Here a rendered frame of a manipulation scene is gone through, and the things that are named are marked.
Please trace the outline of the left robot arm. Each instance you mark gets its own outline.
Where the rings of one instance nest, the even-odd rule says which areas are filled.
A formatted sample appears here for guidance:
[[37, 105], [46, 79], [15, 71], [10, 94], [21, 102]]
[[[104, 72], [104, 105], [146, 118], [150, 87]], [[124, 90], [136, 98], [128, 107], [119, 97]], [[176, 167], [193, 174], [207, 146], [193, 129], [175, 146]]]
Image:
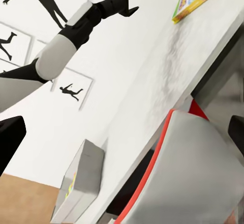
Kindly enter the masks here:
[[0, 74], [0, 114], [57, 78], [101, 19], [117, 13], [129, 17], [139, 8], [129, 10], [129, 0], [84, 3], [30, 65]]

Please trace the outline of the toy box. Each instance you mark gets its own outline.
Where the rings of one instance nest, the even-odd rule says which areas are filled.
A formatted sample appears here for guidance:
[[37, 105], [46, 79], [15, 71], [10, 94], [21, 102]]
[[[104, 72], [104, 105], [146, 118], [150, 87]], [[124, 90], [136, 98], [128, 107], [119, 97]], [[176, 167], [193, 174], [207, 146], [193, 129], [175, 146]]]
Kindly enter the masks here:
[[87, 139], [83, 140], [59, 187], [50, 220], [52, 224], [74, 224], [97, 198], [104, 154], [102, 148]]

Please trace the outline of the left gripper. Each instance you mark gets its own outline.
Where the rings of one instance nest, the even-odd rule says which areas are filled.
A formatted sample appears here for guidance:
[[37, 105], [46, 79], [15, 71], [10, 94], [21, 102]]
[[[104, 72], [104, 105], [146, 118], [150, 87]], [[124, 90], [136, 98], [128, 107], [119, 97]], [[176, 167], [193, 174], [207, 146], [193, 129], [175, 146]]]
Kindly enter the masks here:
[[129, 17], [139, 10], [139, 6], [129, 10], [129, 0], [109, 0], [113, 5], [113, 14], [121, 14], [124, 17]]

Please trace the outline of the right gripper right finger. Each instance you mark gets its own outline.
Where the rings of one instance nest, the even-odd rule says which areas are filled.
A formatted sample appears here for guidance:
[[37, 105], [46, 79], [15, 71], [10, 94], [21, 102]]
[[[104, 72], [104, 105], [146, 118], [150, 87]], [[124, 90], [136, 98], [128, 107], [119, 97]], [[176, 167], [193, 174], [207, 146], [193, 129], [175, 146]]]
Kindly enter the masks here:
[[232, 115], [228, 134], [244, 156], [244, 117]]

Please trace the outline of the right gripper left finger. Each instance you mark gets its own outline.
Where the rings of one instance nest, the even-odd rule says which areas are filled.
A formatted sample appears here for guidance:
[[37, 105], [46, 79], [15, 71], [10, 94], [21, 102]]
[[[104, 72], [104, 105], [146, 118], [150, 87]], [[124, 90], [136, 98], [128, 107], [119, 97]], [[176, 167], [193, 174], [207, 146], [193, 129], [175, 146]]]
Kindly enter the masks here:
[[0, 121], [0, 177], [25, 136], [22, 115]]

